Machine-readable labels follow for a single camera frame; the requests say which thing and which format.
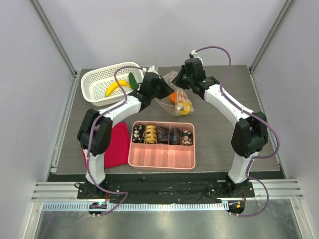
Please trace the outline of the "green toy cucumber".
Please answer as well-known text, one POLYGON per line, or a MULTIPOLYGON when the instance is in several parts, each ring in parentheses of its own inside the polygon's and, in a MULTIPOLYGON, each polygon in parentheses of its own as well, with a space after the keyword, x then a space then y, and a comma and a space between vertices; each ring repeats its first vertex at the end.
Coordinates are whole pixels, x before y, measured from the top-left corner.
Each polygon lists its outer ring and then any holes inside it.
POLYGON ((130 72, 128 74, 128 78, 129 78, 129 84, 130 84, 132 90, 136 90, 139 85, 134 77, 134 74, 132 72, 130 72))

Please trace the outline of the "orange toy fruit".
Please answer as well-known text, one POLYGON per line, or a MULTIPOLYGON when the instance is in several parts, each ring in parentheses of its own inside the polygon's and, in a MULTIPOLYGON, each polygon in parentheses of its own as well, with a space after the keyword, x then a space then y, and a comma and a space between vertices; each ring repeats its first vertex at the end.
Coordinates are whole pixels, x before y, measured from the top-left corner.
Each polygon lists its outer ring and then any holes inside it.
POLYGON ((175 92, 172 93, 169 97, 170 97, 170 101, 171 101, 173 104, 175 104, 175 101, 176 101, 176 93, 175 93, 175 92))

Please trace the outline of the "clear polka dot zip bag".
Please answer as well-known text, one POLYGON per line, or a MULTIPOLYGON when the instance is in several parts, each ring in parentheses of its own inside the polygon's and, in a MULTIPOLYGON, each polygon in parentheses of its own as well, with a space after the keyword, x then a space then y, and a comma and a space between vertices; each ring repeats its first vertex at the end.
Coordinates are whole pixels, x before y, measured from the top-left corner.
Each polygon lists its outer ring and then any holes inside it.
POLYGON ((170 101, 170 97, 166 97, 164 99, 156 99, 156 102, 164 109, 166 110, 168 113, 172 114, 173 116, 178 116, 178 109, 177 106, 181 103, 191 103, 191 100, 188 98, 187 94, 185 93, 185 91, 182 88, 176 87, 173 85, 172 81, 173 79, 177 76, 177 72, 176 71, 171 71, 169 73, 167 73, 165 76, 163 76, 163 79, 166 81, 166 83, 174 90, 174 92, 176 93, 176 101, 175 104, 173 104, 170 101))

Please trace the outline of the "yellow toy fruit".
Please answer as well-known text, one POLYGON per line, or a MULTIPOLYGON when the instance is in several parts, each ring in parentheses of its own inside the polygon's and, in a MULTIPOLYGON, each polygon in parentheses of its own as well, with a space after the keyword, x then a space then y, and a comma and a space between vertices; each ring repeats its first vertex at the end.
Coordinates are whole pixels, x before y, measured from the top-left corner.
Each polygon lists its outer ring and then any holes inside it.
POLYGON ((181 103, 177 106, 178 116, 185 116, 193 112, 193 106, 191 103, 181 103))

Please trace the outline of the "yellow toy banana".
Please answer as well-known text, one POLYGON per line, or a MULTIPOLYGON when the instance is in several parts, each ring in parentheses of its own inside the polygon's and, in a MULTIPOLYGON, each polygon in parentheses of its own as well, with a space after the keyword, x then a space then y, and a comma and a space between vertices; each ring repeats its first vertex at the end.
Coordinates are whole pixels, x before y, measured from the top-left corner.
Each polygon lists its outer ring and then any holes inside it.
POLYGON ((118 82, 113 82, 105 91, 105 97, 110 96, 110 94, 117 89, 119 86, 131 87, 131 85, 125 80, 118 80, 118 82))

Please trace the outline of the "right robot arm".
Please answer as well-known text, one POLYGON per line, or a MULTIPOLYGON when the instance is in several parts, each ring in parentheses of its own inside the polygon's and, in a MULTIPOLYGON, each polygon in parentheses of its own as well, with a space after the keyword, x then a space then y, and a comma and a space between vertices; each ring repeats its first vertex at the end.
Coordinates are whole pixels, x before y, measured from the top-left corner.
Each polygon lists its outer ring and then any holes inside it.
POLYGON ((253 158, 258 156, 268 143, 267 127, 254 116, 266 121, 263 112, 253 112, 239 104, 226 91, 220 89, 221 83, 214 77, 207 77, 199 58, 189 58, 181 66, 172 83, 192 92, 216 107, 234 126, 231 146, 235 152, 233 163, 225 178, 225 193, 235 197, 248 185, 249 169, 253 158))

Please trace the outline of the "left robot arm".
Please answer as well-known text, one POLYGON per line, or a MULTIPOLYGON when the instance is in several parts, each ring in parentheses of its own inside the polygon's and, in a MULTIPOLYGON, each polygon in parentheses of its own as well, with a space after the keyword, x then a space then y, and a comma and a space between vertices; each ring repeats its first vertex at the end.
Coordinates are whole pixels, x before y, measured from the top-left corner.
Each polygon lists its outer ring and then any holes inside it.
POLYGON ((109 147, 112 128, 127 117, 147 108, 153 99, 163 99, 173 89, 157 73, 146 73, 138 89, 109 108, 89 109, 82 121, 77 139, 86 156, 86 178, 91 183, 89 193, 96 199, 106 193, 104 153, 109 147))

